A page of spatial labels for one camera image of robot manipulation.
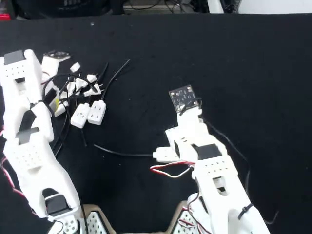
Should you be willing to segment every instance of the white plastic part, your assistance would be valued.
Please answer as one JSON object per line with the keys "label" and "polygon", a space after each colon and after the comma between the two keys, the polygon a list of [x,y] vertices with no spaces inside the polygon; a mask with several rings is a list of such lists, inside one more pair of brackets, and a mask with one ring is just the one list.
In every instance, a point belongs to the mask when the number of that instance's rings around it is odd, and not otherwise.
{"label": "white plastic part", "polygon": [[78,211],[80,203],[75,187],[67,172],[55,159],[41,131],[32,133],[29,142],[22,145],[18,138],[8,140],[3,152],[17,174],[21,191],[38,217],[48,216],[42,195],[46,188],[62,194],[68,206]]}
{"label": "white plastic part", "polygon": [[89,234],[107,234],[102,220],[97,212],[90,212],[87,218]]}
{"label": "white plastic part", "polygon": [[75,90],[75,82],[69,82],[66,86],[66,89],[68,91],[68,96],[71,96],[74,93]]}
{"label": "white plastic part", "polygon": [[59,219],[58,221],[64,224],[63,232],[66,234],[75,234],[78,230],[78,222],[74,215],[67,215],[64,218]]}
{"label": "white plastic part", "polygon": [[88,115],[88,122],[95,125],[101,125],[105,110],[106,104],[103,100],[94,101]]}
{"label": "white plastic part", "polygon": [[59,63],[60,61],[56,58],[43,56],[41,63],[43,72],[41,82],[46,82],[50,77],[53,77],[58,73]]}
{"label": "white plastic part", "polygon": [[63,114],[66,110],[66,108],[65,108],[66,106],[68,106],[68,102],[64,102],[64,104],[62,103],[62,104],[58,105],[57,110],[54,112],[55,117],[58,117],[61,114]]}
{"label": "white plastic part", "polygon": [[207,0],[209,13],[220,14],[224,13],[220,0]]}
{"label": "white plastic part", "polygon": [[[3,87],[5,112],[3,115],[6,139],[14,139],[20,130],[23,115],[30,108],[30,103],[41,100],[42,69],[32,50],[24,52],[25,60],[4,65],[0,64],[0,82]],[[15,80],[25,77],[25,82],[17,84]],[[50,113],[46,106],[38,103],[32,111],[48,141],[54,138]]]}
{"label": "white plastic part", "polygon": [[75,73],[76,71],[78,71],[80,69],[80,64],[78,62],[74,63],[73,66],[71,66],[70,70],[72,73]]}
{"label": "white plastic part", "polygon": [[[238,221],[242,209],[251,202],[226,147],[209,134],[207,126],[198,118],[200,114],[198,107],[187,110],[181,116],[178,114],[178,126],[166,130],[170,147],[157,148],[154,157],[163,162],[169,162],[169,159],[177,161],[175,155],[178,152],[180,160],[195,162],[192,177],[198,181],[213,234],[245,234],[250,231],[253,234],[269,234],[254,206]],[[198,160],[198,153],[193,145],[200,147],[211,144],[217,146],[221,156]]]}
{"label": "white plastic part", "polygon": [[88,103],[79,104],[75,110],[73,116],[70,119],[70,123],[78,128],[83,128],[87,121],[88,114],[90,112],[90,106]]}
{"label": "white plastic part", "polygon": [[[194,224],[194,227],[185,228],[181,225],[180,222],[178,222],[178,220],[184,220],[188,223],[192,223],[192,224]],[[198,227],[196,225],[195,220],[192,218],[192,216],[190,215],[190,213],[188,211],[182,211],[178,220],[175,224],[175,227],[172,231],[172,234],[200,234],[200,232],[198,231]]]}
{"label": "white plastic part", "polygon": [[157,162],[162,163],[176,162],[181,160],[171,147],[158,147],[156,152],[153,152],[153,158],[155,158]]}
{"label": "white plastic part", "polygon": [[90,83],[93,83],[97,80],[97,77],[93,74],[88,74],[87,75],[87,80],[90,82]]}
{"label": "white plastic part", "polygon": [[76,90],[79,90],[80,88],[84,88],[88,85],[88,82],[86,82],[85,80],[82,80],[80,78],[77,78],[75,80],[75,84],[76,84]]}
{"label": "white plastic part", "polygon": [[95,89],[97,90],[97,92],[94,92],[93,89],[89,89],[88,91],[84,92],[83,95],[85,95],[86,97],[91,96],[91,95],[99,95],[101,94],[102,90],[100,90],[100,86],[98,84],[94,85]]}

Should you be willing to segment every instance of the perforated plate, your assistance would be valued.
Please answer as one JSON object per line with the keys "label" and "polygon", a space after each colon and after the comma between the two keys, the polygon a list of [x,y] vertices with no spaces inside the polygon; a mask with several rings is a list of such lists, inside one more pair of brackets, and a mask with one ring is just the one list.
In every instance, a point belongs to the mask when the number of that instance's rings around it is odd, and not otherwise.
{"label": "perforated plate", "polygon": [[[182,227],[179,223],[178,220],[182,219],[185,220],[189,223],[194,224],[194,227],[191,228],[185,228]],[[182,211],[179,218],[176,220],[176,224],[175,227],[173,228],[173,231],[171,232],[171,234],[199,234],[198,229],[197,229],[197,225],[195,220],[190,216],[188,211]]]}
{"label": "perforated plate", "polygon": [[89,234],[107,234],[104,223],[98,212],[92,211],[87,219]]}

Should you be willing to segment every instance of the desk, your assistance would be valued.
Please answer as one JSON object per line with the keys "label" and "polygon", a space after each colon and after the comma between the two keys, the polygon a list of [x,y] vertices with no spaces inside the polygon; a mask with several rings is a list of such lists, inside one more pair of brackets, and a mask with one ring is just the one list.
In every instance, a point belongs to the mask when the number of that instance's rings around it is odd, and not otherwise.
{"label": "desk", "polygon": [[[12,21],[0,23],[0,54],[70,51],[86,72],[109,61],[106,81],[131,58],[107,93],[103,124],[84,128],[90,143],[127,153],[167,145],[164,131],[176,125],[168,91],[191,84],[204,116],[249,159],[253,204],[266,219],[280,210],[271,232],[304,233],[312,208],[311,24],[312,15]],[[243,179],[246,164],[227,147]],[[100,206],[118,233],[165,230],[179,201],[196,191],[190,175],[151,173],[152,158],[84,148],[74,128],[59,161],[83,202]],[[0,233],[45,233],[50,224],[31,214],[4,176],[0,188]]]}

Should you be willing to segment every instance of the electrical connector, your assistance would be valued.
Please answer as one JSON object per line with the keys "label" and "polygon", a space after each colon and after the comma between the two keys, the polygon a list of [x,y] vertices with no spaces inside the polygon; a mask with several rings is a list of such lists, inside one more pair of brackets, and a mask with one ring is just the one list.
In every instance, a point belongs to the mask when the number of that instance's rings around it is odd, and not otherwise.
{"label": "electrical connector", "polygon": [[90,83],[93,83],[97,80],[97,77],[93,74],[88,74],[87,75],[87,80],[90,82]]}
{"label": "electrical connector", "polygon": [[97,92],[94,92],[93,89],[89,89],[88,91],[84,92],[83,95],[85,95],[85,97],[88,97],[88,96],[91,96],[91,95],[99,95],[99,94],[101,94],[101,92],[103,90],[100,90],[100,86],[102,86],[102,85],[95,84],[94,87],[97,90]]}
{"label": "electrical connector", "polygon": [[68,96],[71,96],[75,90],[75,82],[69,82],[68,85],[66,86],[66,88],[68,91]]}
{"label": "electrical connector", "polygon": [[78,62],[74,63],[73,66],[71,66],[70,71],[72,73],[75,73],[76,71],[78,71],[80,69],[80,64]]}
{"label": "electrical connector", "polygon": [[94,101],[88,115],[88,122],[91,124],[101,125],[105,110],[106,104],[103,100]]}
{"label": "electrical connector", "polygon": [[73,116],[70,119],[70,124],[78,128],[83,128],[84,124],[87,121],[89,112],[90,112],[90,106],[88,103],[79,104],[79,106],[77,107]]}
{"label": "electrical connector", "polygon": [[77,78],[75,80],[75,83],[76,83],[76,90],[84,88],[84,87],[86,87],[88,85],[88,82],[86,82],[85,80],[82,80],[80,78]]}
{"label": "electrical connector", "polygon": [[66,106],[68,106],[68,102],[64,102],[62,104],[60,104],[57,108],[57,110],[54,112],[54,116],[55,117],[58,117],[60,116],[61,114],[63,114],[66,110]]}

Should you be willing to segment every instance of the wire bundle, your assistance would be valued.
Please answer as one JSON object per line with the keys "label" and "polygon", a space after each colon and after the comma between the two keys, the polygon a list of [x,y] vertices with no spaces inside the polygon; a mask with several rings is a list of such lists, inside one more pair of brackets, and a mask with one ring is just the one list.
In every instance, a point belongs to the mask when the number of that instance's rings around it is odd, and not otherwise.
{"label": "wire bundle", "polygon": [[[169,174],[169,173],[167,173],[167,172],[164,172],[164,171],[162,171],[162,170],[159,170],[160,168],[168,167],[168,166],[171,166],[171,165],[177,165],[177,164],[186,164],[186,165],[189,166],[189,168],[186,169],[185,171],[181,172],[181,173],[178,174],[178,175],[171,175],[171,174]],[[170,163],[165,164],[165,165],[155,165],[155,166],[152,166],[152,167],[150,167],[150,170],[151,170],[152,172],[156,172],[156,173],[158,173],[158,174],[162,174],[162,175],[168,176],[168,177],[170,177],[170,178],[179,178],[179,177],[181,177],[182,175],[184,175],[185,173],[187,173],[187,172],[191,169],[192,165],[194,165],[194,164],[195,164],[194,162],[188,162],[188,161],[170,162]]]}

